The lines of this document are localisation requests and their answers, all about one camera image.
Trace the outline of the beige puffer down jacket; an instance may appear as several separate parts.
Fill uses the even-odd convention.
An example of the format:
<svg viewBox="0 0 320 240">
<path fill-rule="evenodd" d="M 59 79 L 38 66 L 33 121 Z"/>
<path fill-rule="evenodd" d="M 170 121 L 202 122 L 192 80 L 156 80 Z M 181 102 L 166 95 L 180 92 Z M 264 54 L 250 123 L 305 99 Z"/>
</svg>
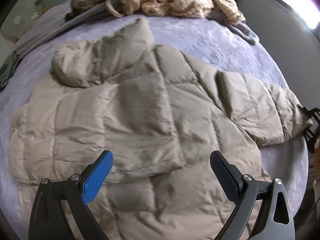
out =
<svg viewBox="0 0 320 240">
<path fill-rule="evenodd" d="M 156 44 L 146 19 L 60 45 L 11 119 L 22 221 L 41 179 L 66 179 L 110 150 L 111 173 L 89 205 L 110 239 L 215 237 L 234 205 L 210 154 L 268 181 L 259 148 L 310 124 L 291 90 Z"/>
</svg>

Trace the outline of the lavender embossed bed blanket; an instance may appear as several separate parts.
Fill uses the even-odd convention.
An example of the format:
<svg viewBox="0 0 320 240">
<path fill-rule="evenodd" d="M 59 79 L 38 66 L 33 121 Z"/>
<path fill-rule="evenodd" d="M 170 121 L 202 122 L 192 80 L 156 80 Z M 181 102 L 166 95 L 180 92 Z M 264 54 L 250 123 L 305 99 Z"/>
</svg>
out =
<svg viewBox="0 0 320 240">
<path fill-rule="evenodd" d="M 9 226 L 20 239 L 28 236 L 28 225 L 22 221 L 18 181 L 12 176 L 9 159 L 13 114 L 29 102 L 34 86 L 52 71 L 52 57 L 58 46 L 78 41 L 96 41 L 112 37 L 137 20 L 146 19 L 156 44 L 166 44 L 195 56 L 222 72 L 235 72 L 254 77 L 269 85 L 288 89 L 279 68 L 260 45 L 251 45 L 220 23 L 203 19 L 148 17 L 141 14 L 115 18 L 109 16 L 69 29 L 42 44 L 23 58 L 7 87 L 1 92 L 1 210 Z M 267 174 L 267 152 L 275 148 L 274 161 L 290 173 L 289 152 L 281 144 L 261 146 L 261 161 Z"/>
</svg>

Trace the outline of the dark grey upholstered headboard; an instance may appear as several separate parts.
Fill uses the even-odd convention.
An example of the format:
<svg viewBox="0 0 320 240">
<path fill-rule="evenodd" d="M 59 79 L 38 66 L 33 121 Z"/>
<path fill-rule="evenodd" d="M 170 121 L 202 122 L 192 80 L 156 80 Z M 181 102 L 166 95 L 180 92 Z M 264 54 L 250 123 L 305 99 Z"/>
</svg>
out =
<svg viewBox="0 0 320 240">
<path fill-rule="evenodd" d="M 319 107 L 319 42 L 307 26 L 275 0 L 236 0 L 303 106 Z"/>
</svg>

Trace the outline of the grey scarf with fringe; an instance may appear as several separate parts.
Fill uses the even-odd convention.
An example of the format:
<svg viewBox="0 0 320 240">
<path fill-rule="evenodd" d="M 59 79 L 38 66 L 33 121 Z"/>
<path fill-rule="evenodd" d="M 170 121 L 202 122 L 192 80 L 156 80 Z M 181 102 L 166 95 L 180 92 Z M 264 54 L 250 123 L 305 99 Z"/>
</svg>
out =
<svg viewBox="0 0 320 240">
<path fill-rule="evenodd" d="M 69 2 L 49 9 L 16 42 L 13 51 L 1 65 L 1 90 L 7 87 L 23 58 L 33 50 L 78 25 L 111 16 L 106 9 L 105 3 L 95 5 L 93 8 L 74 18 L 67 16 L 69 12 L 71 12 Z"/>
</svg>

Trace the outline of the cream striped knit sweater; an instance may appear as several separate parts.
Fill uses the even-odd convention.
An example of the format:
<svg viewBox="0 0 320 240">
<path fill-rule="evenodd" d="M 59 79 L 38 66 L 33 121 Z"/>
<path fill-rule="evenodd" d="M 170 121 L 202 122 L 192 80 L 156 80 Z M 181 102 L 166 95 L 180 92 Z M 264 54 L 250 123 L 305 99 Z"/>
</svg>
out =
<svg viewBox="0 0 320 240">
<path fill-rule="evenodd" d="M 148 16 L 205 18 L 212 11 L 226 16 L 227 23 L 245 22 L 235 0 L 106 0 L 108 11 L 116 17 L 142 10 Z"/>
</svg>

